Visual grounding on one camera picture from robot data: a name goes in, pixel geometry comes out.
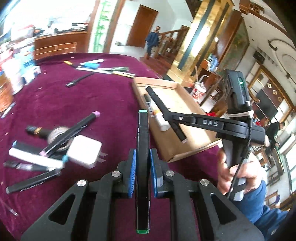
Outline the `blue sleeved right forearm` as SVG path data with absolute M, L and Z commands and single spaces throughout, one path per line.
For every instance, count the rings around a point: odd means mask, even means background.
M 257 189 L 244 194 L 241 201 L 232 201 L 232 203 L 260 230 L 265 240 L 270 240 L 285 220 L 288 211 L 266 206 L 265 194 L 266 183 L 262 180 Z

